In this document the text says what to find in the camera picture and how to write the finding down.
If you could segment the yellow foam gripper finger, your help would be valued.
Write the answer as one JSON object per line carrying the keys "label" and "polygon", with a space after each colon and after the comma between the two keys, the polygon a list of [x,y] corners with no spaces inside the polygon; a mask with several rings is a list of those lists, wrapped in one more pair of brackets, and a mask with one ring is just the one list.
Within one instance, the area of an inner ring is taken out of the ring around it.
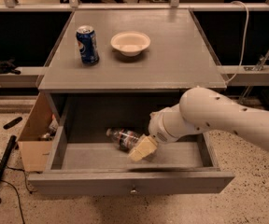
{"label": "yellow foam gripper finger", "polygon": [[154,153],[158,148],[158,143],[150,136],[144,134],[138,139],[134,148],[131,149],[128,157],[132,161],[141,161],[148,155]]}

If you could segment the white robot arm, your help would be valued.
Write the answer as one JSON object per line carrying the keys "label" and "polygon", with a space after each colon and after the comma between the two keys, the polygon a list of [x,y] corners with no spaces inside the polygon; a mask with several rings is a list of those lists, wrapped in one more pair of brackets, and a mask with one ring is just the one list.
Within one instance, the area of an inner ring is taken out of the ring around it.
{"label": "white robot arm", "polygon": [[185,91],[177,105],[150,114],[149,135],[139,139],[129,158],[140,161],[159,144],[211,130],[235,134],[269,152],[269,111],[246,107],[215,91],[196,87]]}

